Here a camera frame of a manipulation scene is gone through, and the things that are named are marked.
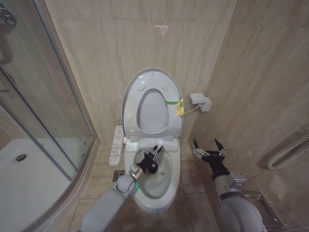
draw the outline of white electrical box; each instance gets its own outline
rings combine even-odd
[[[202,93],[190,93],[190,99],[192,104],[199,104],[206,102],[206,97]]]
[[[190,99],[192,104],[198,104],[202,112],[209,111],[211,107],[211,101],[205,97],[202,93],[191,93]]]

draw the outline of toilet lid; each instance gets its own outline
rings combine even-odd
[[[126,87],[122,100],[122,123],[126,137],[179,137],[183,117],[177,114],[182,98],[175,80],[164,70],[150,68],[137,73]]]

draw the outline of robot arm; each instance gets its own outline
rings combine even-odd
[[[231,232],[267,232],[258,209],[248,202],[240,187],[246,183],[242,173],[230,173],[223,165],[226,149],[217,140],[219,151],[203,151],[194,140],[193,153],[209,163],[221,202],[220,217]]]
[[[147,170],[152,174],[157,171],[156,161],[162,148],[159,144],[144,152],[144,159],[130,166],[129,175],[121,176],[86,213],[78,232],[107,232],[134,191],[138,178]]]

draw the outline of white toilet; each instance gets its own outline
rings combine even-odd
[[[158,171],[142,175],[135,202],[148,213],[160,213],[174,201],[180,179],[179,136],[183,116],[176,104],[182,99],[175,80],[164,70],[149,68],[137,73],[126,87],[122,100],[122,125],[126,147],[126,174],[133,163],[141,161],[143,152],[163,143],[158,158]]]

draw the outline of shower drain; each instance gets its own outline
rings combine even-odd
[[[24,160],[26,158],[26,156],[27,156],[26,154],[21,154],[21,155],[16,157],[16,161],[20,162],[20,161]]]

